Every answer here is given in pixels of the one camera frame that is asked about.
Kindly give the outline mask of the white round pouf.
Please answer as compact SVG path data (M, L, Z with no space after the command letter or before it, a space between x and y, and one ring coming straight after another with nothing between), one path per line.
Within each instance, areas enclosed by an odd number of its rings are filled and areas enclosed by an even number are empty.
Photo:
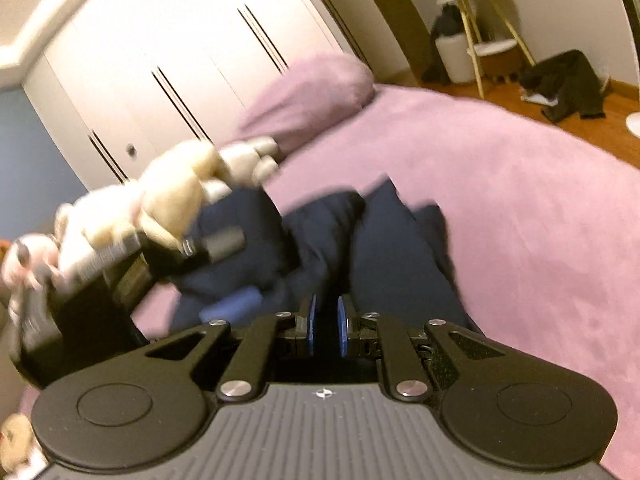
M449 79L454 84L470 84L475 81L475 73L469 45L465 34L440 36L435 40L437 51Z

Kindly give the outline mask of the dark navy jacket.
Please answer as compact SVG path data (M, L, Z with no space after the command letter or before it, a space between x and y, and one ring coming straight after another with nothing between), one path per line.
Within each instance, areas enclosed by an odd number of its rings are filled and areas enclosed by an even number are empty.
M189 233L200 242L232 226L245 235L242 250L175 278L173 332L212 318L240 328L314 299L314 336L329 341L341 325L343 295L361 313L389 315L408 327L442 318L477 328L454 278L442 211L435 203L409 209L391 180L366 196L338 190L288 214L261 188L240 188L205 207Z

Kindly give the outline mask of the dark wooden door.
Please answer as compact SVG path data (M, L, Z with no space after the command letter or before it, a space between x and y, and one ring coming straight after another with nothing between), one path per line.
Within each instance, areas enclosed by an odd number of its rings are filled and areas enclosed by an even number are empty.
M373 0L405 55L413 76L423 76L435 65L431 34L412 0Z

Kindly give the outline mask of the black bag on pouf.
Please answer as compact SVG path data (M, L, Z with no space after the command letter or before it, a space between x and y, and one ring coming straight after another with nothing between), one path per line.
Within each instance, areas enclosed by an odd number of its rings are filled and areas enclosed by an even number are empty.
M431 30L433 39L464 34L465 28L460 9L454 4L445 4L434 21Z

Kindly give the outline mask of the white plush bear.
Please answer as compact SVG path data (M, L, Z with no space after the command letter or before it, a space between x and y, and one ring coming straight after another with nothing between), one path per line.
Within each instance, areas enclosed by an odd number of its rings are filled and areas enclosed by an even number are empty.
M216 176L231 186L260 188L279 170L279 153L270 136L233 142L219 151Z

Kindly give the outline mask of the yellow legged side table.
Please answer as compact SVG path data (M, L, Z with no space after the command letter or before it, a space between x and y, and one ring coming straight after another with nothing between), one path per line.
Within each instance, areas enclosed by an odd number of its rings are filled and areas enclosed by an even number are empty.
M477 95L485 99L484 78L486 70L477 47L480 44L495 44L498 41L511 39L518 46L521 58L528 66L535 66L537 61L529 49L527 42L518 29L515 11L508 9L511 0L437 0L436 4L455 6L461 15L465 40L468 43Z

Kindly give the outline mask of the cream yellow plush toy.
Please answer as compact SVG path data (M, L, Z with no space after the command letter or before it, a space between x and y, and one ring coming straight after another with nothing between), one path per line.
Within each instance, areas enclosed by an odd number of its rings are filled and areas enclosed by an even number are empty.
M69 269L135 232L176 248L207 200L221 157L209 141L175 145L149 163L140 178L90 191L58 207L58 267Z

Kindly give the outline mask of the pink spotted plush toy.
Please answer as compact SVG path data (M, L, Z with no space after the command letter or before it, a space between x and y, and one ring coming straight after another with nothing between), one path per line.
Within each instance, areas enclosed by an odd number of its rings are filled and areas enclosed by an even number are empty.
M56 283L62 280L58 268L60 248L52 234L29 233L11 244L2 260L1 281L9 289L9 317L14 325L20 317L20 302L25 288L41 287L49 275Z

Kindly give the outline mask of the black clothes on floor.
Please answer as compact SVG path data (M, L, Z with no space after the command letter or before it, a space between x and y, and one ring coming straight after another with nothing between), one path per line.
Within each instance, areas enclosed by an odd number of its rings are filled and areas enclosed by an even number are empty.
M579 50L569 50L523 70L521 87L555 101L542 110L552 124L577 113L582 119L603 118L601 81Z

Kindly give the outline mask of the purple bed cover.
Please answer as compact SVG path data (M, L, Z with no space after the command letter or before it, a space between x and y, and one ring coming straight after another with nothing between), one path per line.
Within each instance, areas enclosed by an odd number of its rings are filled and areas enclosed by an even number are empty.
M47 479L634 479L639 474L639 173L562 130L477 100L387 87L301 148L271 185L291 205L386 168L444 203L463 297L483 336L582 374L612 396L598 462L514 469L446 437L376 382L267 382L183 450L142 469Z

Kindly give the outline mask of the brown footed stool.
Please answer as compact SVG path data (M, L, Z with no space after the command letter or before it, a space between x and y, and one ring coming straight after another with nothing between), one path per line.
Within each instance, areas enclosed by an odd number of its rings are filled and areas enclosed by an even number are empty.
M515 39L481 42L474 50L484 74L493 82L515 79L524 70L526 58Z

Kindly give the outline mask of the purple rolled blanket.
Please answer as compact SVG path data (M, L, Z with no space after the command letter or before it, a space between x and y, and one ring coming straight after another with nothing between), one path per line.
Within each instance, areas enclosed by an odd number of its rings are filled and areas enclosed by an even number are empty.
M268 136L288 156L360 113L374 95L374 75L356 56L315 54L295 62L258 94L233 137L245 141Z

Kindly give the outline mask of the white fan base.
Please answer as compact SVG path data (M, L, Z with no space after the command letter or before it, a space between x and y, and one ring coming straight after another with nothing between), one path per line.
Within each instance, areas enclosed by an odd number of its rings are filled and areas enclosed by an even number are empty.
M640 112L629 114L625 119L627 130L636 138L640 138Z

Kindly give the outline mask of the white wardrobe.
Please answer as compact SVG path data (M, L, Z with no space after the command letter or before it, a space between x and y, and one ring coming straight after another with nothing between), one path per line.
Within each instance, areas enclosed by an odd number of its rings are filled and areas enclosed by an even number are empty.
M24 89L86 188L185 140L224 145L265 86L344 41L319 0L86 0Z

